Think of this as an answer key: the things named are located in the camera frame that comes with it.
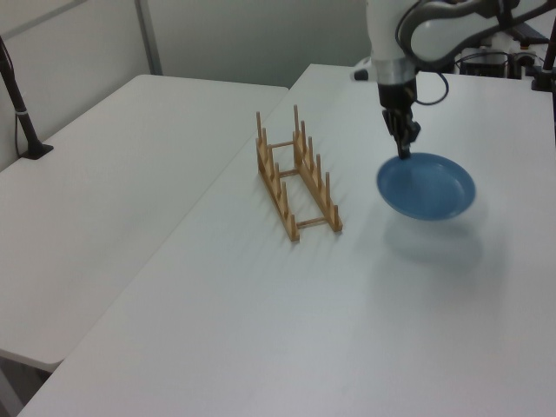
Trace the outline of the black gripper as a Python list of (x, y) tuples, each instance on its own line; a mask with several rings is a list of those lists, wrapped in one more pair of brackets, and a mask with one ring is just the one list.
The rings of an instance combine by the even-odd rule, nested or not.
[(412, 106), (417, 99), (417, 82), (378, 84), (382, 115), (389, 135), (394, 139), (398, 156), (404, 160), (411, 156), (411, 144), (420, 133), (420, 124), (413, 119)]

